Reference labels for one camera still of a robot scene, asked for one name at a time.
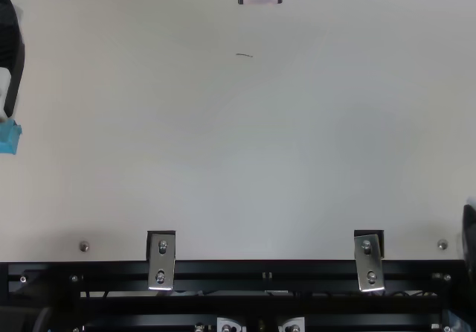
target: white panel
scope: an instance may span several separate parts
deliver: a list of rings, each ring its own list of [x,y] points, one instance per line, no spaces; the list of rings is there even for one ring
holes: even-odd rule
[[[459,257],[476,0],[12,1],[0,261],[142,260],[147,230],[178,259],[353,259],[354,229]]]

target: cable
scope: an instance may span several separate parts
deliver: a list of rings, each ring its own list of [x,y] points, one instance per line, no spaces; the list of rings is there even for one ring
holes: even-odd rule
[[[43,332],[46,329],[46,324],[48,323],[51,316],[51,308],[45,307],[40,312],[36,318],[35,324],[33,325],[33,330],[31,332]]]

